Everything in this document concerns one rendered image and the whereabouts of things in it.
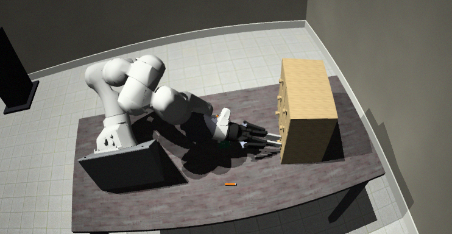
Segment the small wooden chest of drawers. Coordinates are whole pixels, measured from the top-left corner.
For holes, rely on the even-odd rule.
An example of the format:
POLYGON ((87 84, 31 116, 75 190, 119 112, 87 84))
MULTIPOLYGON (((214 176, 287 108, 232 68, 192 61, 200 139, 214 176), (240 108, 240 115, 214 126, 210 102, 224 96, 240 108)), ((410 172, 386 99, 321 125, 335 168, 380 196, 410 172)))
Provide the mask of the small wooden chest of drawers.
POLYGON ((321 162, 337 123, 323 60, 282 58, 290 122, 282 164, 321 162))

